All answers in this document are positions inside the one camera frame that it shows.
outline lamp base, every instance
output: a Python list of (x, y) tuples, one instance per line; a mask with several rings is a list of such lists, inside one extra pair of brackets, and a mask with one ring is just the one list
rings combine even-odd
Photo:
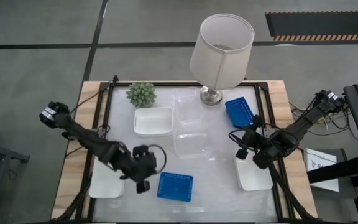
[(222, 101), (222, 91), (220, 90), (213, 90), (208, 87), (203, 86), (200, 91), (200, 98), (203, 103), (206, 105), (217, 105)]

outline clear plastic container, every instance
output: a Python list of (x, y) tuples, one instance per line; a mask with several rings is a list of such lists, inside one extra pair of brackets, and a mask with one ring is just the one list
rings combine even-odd
[(175, 131), (175, 154), (180, 158), (206, 157), (211, 152), (209, 131), (201, 126), (187, 126)]
[(175, 90), (175, 114), (180, 124), (195, 124), (201, 119), (198, 88), (180, 88)]

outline white lampshade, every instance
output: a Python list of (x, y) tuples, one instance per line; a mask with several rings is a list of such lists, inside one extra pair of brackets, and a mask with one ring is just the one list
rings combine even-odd
[(252, 26), (239, 16), (209, 16), (201, 24), (190, 70), (208, 88), (234, 88), (246, 76), (254, 36)]

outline green plant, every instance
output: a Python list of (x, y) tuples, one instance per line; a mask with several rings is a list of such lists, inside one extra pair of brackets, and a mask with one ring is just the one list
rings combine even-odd
[(151, 83), (132, 83), (127, 91), (127, 98), (137, 108), (149, 107), (154, 103), (157, 95), (154, 93), (155, 89)]

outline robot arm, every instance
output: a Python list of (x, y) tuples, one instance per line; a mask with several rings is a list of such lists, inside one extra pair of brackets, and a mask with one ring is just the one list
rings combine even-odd
[(63, 103), (50, 102), (41, 112), (40, 120), (50, 128), (60, 128), (78, 139), (84, 148), (90, 150), (103, 164), (110, 163), (114, 171), (121, 170), (124, 176), (137, 183), (137, 193), (150, 189), (146, 178), (156, 174), (157, 163), (147, 146), (138, 146), (131, 152), (121, 142), (108, 141), (99, 137), (97, 132), (87, 130), (71, 118), (68, 107)]
[[(314, 98), (311, 109), (305, 111), (293, 124), (284, 129), (276, 130), (268, 138), (256, 132), (262, 126), (262, 122), (256, 116), (254, 124), (245, 128), (246, 133), (242, 137), (242, 145), (258, 149), (253, 160), (261, 169), (266, 169), (278, 157), (287, 157), (298, 146), (304, 138), (307, 130), (312, 127), (321, 117), (338, 113), (343, 109), (345, 100), (336, 96), (331, 91), (321, 90)], [(245, 159), (247, 148), (242, 148), (237, 152), (239, 159)]]

